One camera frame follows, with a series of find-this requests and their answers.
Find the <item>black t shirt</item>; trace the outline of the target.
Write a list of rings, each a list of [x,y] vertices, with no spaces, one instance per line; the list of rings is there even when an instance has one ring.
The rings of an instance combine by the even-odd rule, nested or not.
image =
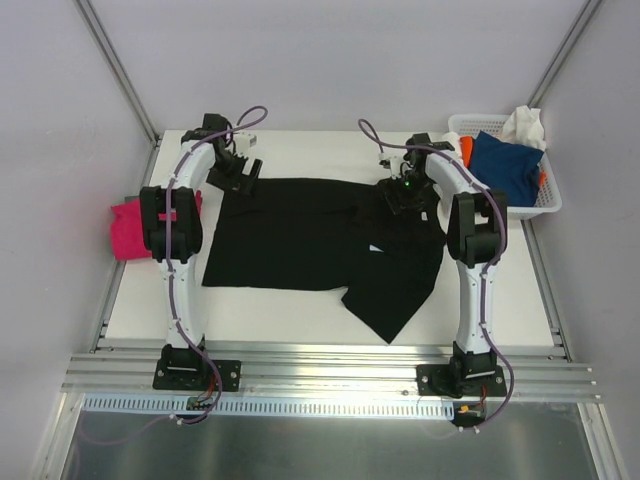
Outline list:
[[[205,287],[328,291],[391,343],[433,292],[443,261],[440,198],[426,185],[393,213],[374,185],[261,179],[224,194]]]

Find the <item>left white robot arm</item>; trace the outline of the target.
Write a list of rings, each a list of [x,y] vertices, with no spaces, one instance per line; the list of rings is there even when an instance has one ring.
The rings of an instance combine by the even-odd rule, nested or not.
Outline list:
[[[205,114],[200,127],[181,137],[166,177],[139,194],[143,244],[160,268],[169,315],[159,368],[175,372],[188,388],[203,386],[210,375],[195,287],[196,256],[204,241],[196,193],[204,183],[224,192],[253,193],[262,161],[254,160],[244,171],[255,137],[241,131],[255,124],[234,125],[220,114]]]

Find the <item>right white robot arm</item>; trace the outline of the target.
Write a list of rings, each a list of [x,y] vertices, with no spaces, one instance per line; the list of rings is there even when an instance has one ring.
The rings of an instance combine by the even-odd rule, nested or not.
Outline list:
[[[424,211],[432,187],[448,211],[447,250],[460,279],[460,320],[447,381],[467,395],[497,370],[491,338],[493,286],[507,246],[506,196],[474,177],[449,142],[413,135],[402,155],[382,150],[379,165],[390,177],[379,183],[391,211]]]

